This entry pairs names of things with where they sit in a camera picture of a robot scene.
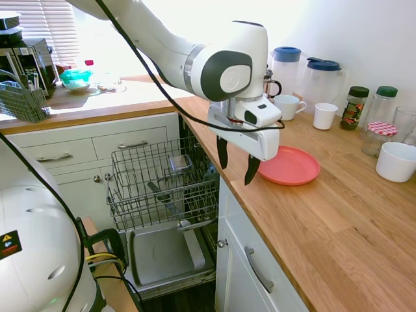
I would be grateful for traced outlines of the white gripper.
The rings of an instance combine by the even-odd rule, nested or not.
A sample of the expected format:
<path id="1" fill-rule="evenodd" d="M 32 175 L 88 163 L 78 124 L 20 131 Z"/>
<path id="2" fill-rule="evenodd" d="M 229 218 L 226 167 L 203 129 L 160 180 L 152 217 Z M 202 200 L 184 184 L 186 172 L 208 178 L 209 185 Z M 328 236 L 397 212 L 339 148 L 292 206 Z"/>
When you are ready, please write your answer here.
<path id="1" fill-rule="evenodd" d="M 245 122 L 242 126 L 239 126 L 228 120 L 222 109 L 225 103 L 225 101 L 210 102 L 207 121 L 210 124 L 228 129 L 237 129 L 238 131 L 224 131 L 213 127 L 209 127 L 209 129 L 217 135 L 216 146 L 222 169 L 226 169 L 228 165 L 228 142 L 250 154 L 248 156 L 248 169 L 244 176 L 244 184 L 249 185 L 258 171 L 261 161 L 267 161 L 276 156 L 280 143 L 280 130 L 269 129 L 253 133 L 243 133 L 242 130 L 255 129 L 255 127 Z"/>

